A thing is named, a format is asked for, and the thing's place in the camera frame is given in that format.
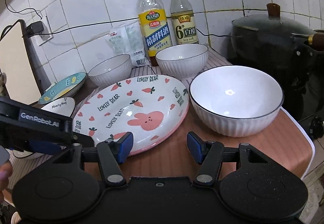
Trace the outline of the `person hand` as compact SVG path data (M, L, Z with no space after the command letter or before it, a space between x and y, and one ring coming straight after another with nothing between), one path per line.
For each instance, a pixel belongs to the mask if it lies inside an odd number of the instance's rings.
M1 203L4 201L3 191L8 185L9 178L12 175L13 167L11 162L9 161L9 153L5 148L1 146L1 168L0 168L0 196Z

